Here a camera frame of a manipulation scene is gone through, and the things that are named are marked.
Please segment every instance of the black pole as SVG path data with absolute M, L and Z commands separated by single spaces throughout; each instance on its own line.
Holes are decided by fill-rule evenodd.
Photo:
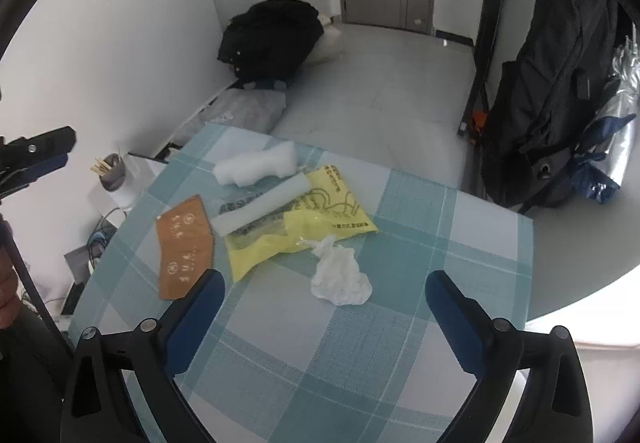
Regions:
M 482 13 L 480 15 L 480 25 L 478 27 L 478 37 L 474 49 L 474 60 L 476 62 L 476 76 L 471 86 L 469 97 L 466 100 L 465 111 L 462 114 L 458 135 L 464 136 L 466 133 L 469 118 L 473 112 L 478 98 L 482 98 L 482 108 L 485 112 L 489 110 L 489 102 L 486 97 L 484 83 L 489 74 L 491 61 L 494 58 L 495 40 L 498 36 L 498 24 L 500 23 L 500 10 L 503 0 L 483 0 Z
M 60 348 L 66 353 L 69 359 L 72 359 L 74 355 L 73 350 L 60 333 L 58 326 L 53 321 L 53 318 L 51 318 L 49 310 L 47 309 L 45 303 L 42 301 L 42 297 L 40 297 L 40 293 L 38 293 L 33 280 L 31 280 L 29 270 L 27 269 L 22 256 L 20 255 L 18 247 L 15 245 L 14 236 L 12 235 L 9 226 L 2 218 L 2 214 L 0 214 L 0 248 L 4 248 L 6 250 L 6 253 L 9 256 L 11 263 L 14 265 L 18 277 L 20 277 L 22 285 L 27 290 L 29 299 L 38 312 L 38 315 L 40 315 L 40 318 L 49 329 L 58 345 L 60 345 Z

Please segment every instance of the metal stand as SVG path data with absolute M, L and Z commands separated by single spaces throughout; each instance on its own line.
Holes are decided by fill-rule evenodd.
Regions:
M 491 320 L 443 270 L 427 277 L 425 294 L 463 371 L 477 379 L 438 443 L 483 443 L 518 369 L 529 369 L 529 376 L 504 443 L 593 442 L 587 385 L 566 328 L 544 335 Z
M 158 320 L 112 335 L 86 328 L 66 388 L 60 441 L 148 441 L 122 378 L 121 370 L 129 369 L 168 443 L 215 443 L 173 378 L 187 370 L 224 297 L 222 275 L 208 269 Z
M 465 110 L 462 114 L 460 125 L 458 126 L 459 136 L 465 135 L 469 118 L 478 103 L 478 98 L 481 98 L 482 100 L 482 109 L 485 112 L 489 110 L 489 102 L 486 96 L 484 84 L 489 74 L 491 61 L 494 57 L 495 40 L 498 35 L 498 24 L 500 23 L 502 2 L 503 0 L 484 0 L 482 2 L 478 38 L 476 39 L 476 47 L 474 50 L 476 76 L 474 77 L 474 83 L 471 86 L 469 97 L 466 100 Z

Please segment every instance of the gray bag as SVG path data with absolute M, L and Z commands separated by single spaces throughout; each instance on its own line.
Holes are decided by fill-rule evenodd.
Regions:
M 227 89 L 196 116 L 183 123 L 171 142 L 184 146 L 209 122 L 269 134 L 287 106 L 279 90 Z

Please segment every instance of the yellow plastic bag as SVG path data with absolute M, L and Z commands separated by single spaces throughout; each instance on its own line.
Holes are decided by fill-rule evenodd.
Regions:
M 256 221 L 248 231 L 225 237 L 235 282 L 277 253 L 308 249 L 303 241 L 322 241 L 330 234 L 340 240 L 378 231 L 334 165 L 325 165 L 306 177 L 311 191 L 296 199 L 289 210 L 275 212 Z

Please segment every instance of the cotton roll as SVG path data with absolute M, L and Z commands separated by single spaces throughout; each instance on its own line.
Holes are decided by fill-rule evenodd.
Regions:
M 248 187 L 267 176 L 292 176 L 296 168 L 296 147 L 292 141 L 286 141 L 267 150 L 243 152 L 220 161 L 212 172 L 221 185 L 235 183 Z
M 311 190 L 309 179 L 302 173 L 293 176 L 238 210 L 220 214 L 211 220 L 211 226 L 221 237 L 271 214 L 281 206 Z

